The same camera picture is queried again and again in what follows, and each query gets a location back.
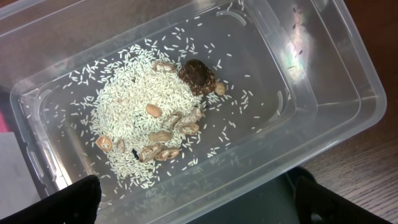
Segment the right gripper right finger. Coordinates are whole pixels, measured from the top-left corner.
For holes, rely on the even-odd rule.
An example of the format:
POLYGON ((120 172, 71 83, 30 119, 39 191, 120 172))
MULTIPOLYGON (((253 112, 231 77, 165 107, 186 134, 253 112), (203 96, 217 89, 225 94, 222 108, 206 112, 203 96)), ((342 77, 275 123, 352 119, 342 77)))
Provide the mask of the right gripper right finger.
POLYGON ((300 224, 390 224, 305 177, 295 185, 295 208, 300 224))

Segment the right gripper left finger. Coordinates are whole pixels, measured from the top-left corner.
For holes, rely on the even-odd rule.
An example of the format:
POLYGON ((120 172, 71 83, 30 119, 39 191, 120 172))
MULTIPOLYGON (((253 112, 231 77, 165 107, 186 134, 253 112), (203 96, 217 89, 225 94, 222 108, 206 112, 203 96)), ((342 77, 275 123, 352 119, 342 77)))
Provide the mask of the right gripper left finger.
POLYGON ((95 175, 89 175, 43 200, 1 219, 1 224, 94 224, 100 201, 100 179, 95 175))

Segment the food leftovers rice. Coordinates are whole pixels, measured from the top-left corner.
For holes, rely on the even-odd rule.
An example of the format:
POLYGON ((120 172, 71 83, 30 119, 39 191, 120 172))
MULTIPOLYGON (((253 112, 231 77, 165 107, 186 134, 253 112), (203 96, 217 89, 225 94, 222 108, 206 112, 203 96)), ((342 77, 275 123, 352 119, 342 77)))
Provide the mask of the food leftovers rice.
POLYGON ((266 48, 245 1, 228 1, 19 98, 58 189, 90 174, 114 205, 270 123, 255 72, 266 48))

